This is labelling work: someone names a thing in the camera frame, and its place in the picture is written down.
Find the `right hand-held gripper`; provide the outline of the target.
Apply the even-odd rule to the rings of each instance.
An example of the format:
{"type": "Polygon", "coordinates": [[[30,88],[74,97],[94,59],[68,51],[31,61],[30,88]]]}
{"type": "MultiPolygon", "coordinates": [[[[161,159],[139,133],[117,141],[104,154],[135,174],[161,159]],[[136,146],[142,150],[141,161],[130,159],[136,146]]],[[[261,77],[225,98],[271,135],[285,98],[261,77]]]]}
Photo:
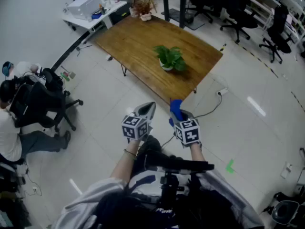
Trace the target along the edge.
{"type": "Polygon", "coordinates": [[[197,119],[192,113],[181,110],[178,114],[171,112],[175,137],[184,147],[190,147],[194,143],[201,143],[201,131],[197,119]]]}

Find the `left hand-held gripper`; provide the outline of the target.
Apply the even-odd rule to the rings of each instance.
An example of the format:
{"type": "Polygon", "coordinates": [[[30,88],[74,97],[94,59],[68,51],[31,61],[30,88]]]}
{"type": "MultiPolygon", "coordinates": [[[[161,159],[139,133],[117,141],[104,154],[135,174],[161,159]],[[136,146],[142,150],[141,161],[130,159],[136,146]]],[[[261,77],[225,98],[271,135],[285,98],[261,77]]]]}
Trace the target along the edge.
{"type": "Polygon", "coordinates": [[[123,136],[128,142],[142,140],[151,131],[151,122],[156,110],[155,102],[148,102],[136,107],[121,122],[123,136]]]}

